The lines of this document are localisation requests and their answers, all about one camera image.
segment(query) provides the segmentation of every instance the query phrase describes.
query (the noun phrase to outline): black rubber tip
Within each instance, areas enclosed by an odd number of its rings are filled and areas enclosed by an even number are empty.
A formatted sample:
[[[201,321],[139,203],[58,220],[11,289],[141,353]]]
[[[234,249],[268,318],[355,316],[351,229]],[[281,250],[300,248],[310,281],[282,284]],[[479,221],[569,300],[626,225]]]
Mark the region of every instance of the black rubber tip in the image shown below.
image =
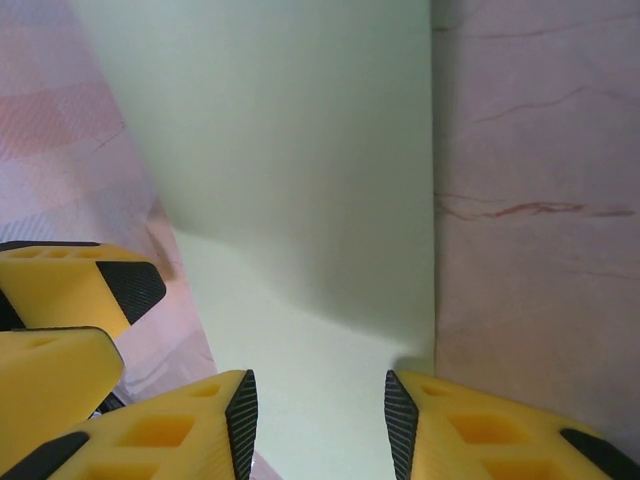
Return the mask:
[[[114,410],[118,410],[123,407],[126,407],[124,402],[120,400],[115,393],[111,392],[107,395],[107,398],[98,405],[96,410],[104,415],[105,413],[113,412]]]
[[[149,262],[96,262],[130,325],[167,293],[158,269]]]
[[[88,440],[89,434],[73,432],[43,443],[0,476],[0,480],[46,480]]]
[[[15,311],[11,302],[0,288],[0,332],[14,330],[16,328],[25,328],[24,323],[20,320],[18,312]]]
[[[640,466],[606,440],[573,428],[560,435],[613,480],[640,480]]]
[[[253,370],[247,370],[225,416],[235,480],[249,480],[258,427],[258,393]]]
[[[398,375],[389,370],[384,388],[384,419],[397,480],[411,478],[419,415],[418,407]]]

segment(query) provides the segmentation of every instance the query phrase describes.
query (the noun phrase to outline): pink marble surface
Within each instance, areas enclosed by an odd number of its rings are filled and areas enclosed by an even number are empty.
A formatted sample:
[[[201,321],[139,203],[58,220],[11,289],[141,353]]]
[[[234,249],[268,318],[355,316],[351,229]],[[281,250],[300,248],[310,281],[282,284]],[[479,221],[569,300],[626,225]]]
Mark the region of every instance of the pink marble surface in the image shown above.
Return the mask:
[[[0,242],[97,241],[147,255],[165,298],[117,340],[139,401],[216,373],[169,220],[65,0],[0,1]],[[254,480],[280,477],[254,456]]]
[[[640,459],[640,3],[434,2],[437,372]]]

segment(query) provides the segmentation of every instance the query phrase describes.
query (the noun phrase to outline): yellow plastic part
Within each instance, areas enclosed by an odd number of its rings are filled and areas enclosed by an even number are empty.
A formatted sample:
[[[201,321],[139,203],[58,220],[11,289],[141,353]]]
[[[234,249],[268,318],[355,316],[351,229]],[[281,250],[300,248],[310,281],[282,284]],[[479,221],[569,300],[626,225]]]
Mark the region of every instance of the yellow plastic part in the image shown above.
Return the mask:
[[[256,420],[253,373],[225,372],[77,425],[90,440],[49,480],[248,480]]]
[[[118,337],[130,323],[96,261],[149,262],[114,245],[37,245],[0,252],[0,290],[27,328],[91,325]]]
[[[87,419],[123,368],[98,328],[0,333],[0,473]]]
[[[609,478],[560,435],[574,428],[599,437],[585,425],[427,375],[397,377],[419,411],[411,474],[405,478]]]

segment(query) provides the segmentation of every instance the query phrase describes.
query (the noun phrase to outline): rectangular cutout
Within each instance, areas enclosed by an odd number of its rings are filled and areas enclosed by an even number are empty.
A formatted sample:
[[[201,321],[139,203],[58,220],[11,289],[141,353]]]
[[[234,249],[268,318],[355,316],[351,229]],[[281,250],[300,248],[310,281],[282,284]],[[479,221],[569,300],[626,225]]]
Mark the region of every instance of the rectangular cutout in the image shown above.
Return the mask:
[[[143,418],[118,443],[120,447],[179,447],[195,419],[188,415],[155,415]]]
[[[485,460],[494,480],[568,480],[569,477],[547,460]]]
[[[64,258],[69,255],[70,251],[67,249],[55,248],[51,250],[45,250],[44,256],[47,258]]]
[[[422,391],[432,397],[444,397],[446,395],[451,395],[448,390],[445,390],[441,387],[436,387],[435,385],[423,385]]]
[[[44,249],[42,248],[20,248],[15,252],[11,252],[9,256],[11,258],[33,258],[43,251]]]
[[[100,258],[102,257],[102,250],[99,248],[83,248],[76,252],[75,258]]]
[[[498,415],[452,415],[449,421],[465,443],[500,445],[529,441],[529,436],[522,428]]]
[[[158,465],[91,465],[77,480],[151,480]]]
[[[220,391],[220,385],[206,385],[190,394],[192,397],[213,397]]]

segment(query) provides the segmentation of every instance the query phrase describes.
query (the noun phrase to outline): yellow 3d-printed part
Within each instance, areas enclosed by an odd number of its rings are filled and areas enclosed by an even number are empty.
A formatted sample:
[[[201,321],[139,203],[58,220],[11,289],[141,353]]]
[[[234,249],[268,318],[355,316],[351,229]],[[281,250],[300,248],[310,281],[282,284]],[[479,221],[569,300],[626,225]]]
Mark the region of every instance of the yellow 3d-printed part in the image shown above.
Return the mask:
[[[231,371],[75,426],[0,480],[249,480],[252,371]]]
[[[640,478],[585,425],[427,375],[387,373],[385,418],[398,480]]]
[[[146,257],[113,245],[0,244],[0,330],[91,325],[115,338],[165,293]]]
[[[122,369],[98,328],[0,333],[0,473],[87,419]]]

